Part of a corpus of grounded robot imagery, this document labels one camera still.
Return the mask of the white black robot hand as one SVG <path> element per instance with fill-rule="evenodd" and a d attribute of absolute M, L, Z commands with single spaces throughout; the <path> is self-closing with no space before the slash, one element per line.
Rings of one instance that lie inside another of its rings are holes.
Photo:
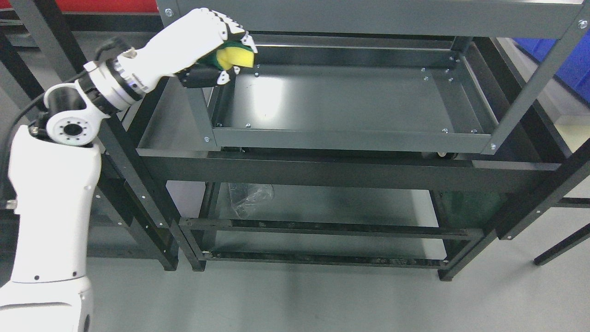
<path fill-rule="evenodd" d="M 228 41 L 242 42 L 258 52 L 253 37 L 238 22 L 208 8 L 192 9 L 152 37 L 139 50 L 117 57 L 124 73 L 136 81 L 142 92 L 151 92 L 162 77 L 195 65 L 199 59 Z M 218 70 L 213 85 L 225 84 L 234 69 Z"/>

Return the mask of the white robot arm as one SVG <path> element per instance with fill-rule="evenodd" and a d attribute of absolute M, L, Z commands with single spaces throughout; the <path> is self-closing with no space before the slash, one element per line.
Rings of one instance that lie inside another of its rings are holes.
<path fill-rule="evenodd" d="M 46 111 L 17 128 L 3 165 L 16 193 L 18 239 L 1 288 L 3 332 L 87 332 L 93 290 L 87 277 L 91 200 L 100 177 L 101 122 L 145 94 L 136 50 L 118 37 L 68 82 L 46 90 Z"/>

